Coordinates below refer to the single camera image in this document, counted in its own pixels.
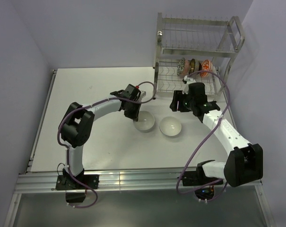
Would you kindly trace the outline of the black white floral bowl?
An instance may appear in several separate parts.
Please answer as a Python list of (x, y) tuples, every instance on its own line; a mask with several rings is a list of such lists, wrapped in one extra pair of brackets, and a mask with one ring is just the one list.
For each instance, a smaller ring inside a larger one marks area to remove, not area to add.
[(186, 76), (190, 70), (189, 61), (185, 58), (181, 58), (177, 64), (177, 75), (178, 76)]

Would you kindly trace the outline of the brown glazed bowl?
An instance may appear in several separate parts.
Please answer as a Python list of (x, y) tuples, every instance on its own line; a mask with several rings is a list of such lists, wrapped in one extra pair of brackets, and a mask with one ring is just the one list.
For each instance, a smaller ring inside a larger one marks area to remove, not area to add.
[(190, 70), (189, 70), (189, 73), (194, 73), (196, 71), (199, 71), (201, 70), (201, 63), (199, 60), (196, 60), (196, 59), (192, 59), (190, 61)]

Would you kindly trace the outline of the orange patterned bowl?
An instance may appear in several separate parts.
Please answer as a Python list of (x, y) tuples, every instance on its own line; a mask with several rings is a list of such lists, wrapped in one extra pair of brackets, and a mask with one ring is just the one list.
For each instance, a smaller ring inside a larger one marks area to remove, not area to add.
[(212, 72), (213, 71), (213, 63), (210, 61), (210, 60), (204, 60), (202, 63), (201, 63), (201, 71), (199, 73), (200, 77), (201, 78), (206, 78), (208, 75), (210, 75), (209, 72)]

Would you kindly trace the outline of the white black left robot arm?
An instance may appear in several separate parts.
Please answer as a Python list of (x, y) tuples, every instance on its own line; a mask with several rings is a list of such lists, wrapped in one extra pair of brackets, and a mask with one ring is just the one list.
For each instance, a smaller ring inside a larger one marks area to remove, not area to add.
[(77, 102), (69, 105), (59, 124), (57, 141), (67, 149), (65, 172), (67, 184), (78, 189), (83, 185), (83, 147), (88, 141), (93, 123), (108, 114), (123, 111), (124, 116), (137, 121), (141, 101), (146, 96), (139, 86), (131, 84), (123, 90), (113, 91), (110, 95), (94, 104), (83, 106)]

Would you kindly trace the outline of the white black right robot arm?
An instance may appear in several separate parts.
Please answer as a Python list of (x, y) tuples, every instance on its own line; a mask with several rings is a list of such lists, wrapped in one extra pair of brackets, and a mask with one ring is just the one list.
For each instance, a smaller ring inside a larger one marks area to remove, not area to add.
[(192, 112), (222, 144), (227, 160), (199, 163), (194, 171), (181, 175), (182, 184), (198, 186), (226, 181), (231, 187), (237, 187), (260, 180), (263, 177), (262, 147), (242, 137), (224, 117), (216, 101), (208, 101), (203, 83), (190, 83), (186, 88), (186, 91), (174, 91), (170, 109), (173, 112)]

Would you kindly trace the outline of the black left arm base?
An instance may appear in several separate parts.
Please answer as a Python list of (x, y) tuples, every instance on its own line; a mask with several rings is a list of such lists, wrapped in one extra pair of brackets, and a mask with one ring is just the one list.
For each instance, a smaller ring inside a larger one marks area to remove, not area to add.
[[(97, 189), (99, 175), (79, 175), (76, 179), (82, 184), (89, 186), (91, 189)], [(65, 192), (65, 199), (68, 203), (80, 204), (86, 197), (88, 189), (76, 182), (69, 174), (59, 175), (55, 186), (56, 191)]]

